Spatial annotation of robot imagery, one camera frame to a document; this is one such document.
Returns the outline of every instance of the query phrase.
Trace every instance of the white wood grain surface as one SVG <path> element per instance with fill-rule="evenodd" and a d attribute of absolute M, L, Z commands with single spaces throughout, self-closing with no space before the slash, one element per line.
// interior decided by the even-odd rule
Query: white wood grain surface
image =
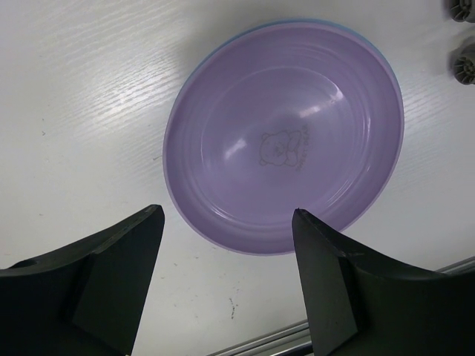
<path fill-rule="evenodd" d="M 171 105 L 200 60 L 292 17 L 366 36 L 402 87 L 398 167 L 347 233 L 425 268 L 473 256 L 475 86 L 451 78 L 448 56 L 475 30 L 442 3 L 1 0 L 0 267 L 160 203 L 166 229 L 134 355 L 207 355 L 305 319 L 295 256 L 243 256 L 198 237 L 161 166 Z"/>

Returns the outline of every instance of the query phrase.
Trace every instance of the plastic bowl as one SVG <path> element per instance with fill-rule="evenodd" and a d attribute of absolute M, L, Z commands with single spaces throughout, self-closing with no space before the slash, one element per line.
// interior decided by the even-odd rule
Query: plastic bowl
<path fill-rule="evenodd" d="M 370 207 L 403 131 L 396 77 L 366 39 L 329 22 L 268 24 L 218 48 L 183 86 L 166 130 L 166 184 L 206 239 L 285 254 L 296 208 L 341 231 Z"/>

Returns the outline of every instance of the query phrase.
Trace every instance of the printed bear drawing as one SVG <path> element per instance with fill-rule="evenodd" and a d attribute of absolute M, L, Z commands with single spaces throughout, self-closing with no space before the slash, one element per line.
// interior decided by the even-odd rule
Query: printed bear drawing
<path fill-rule="evenodd" d="M 275 134 L 262 135 L 261 165 L 289 165 L 298 164 L 298 146 L 300 131 L 281 131 Z"/>

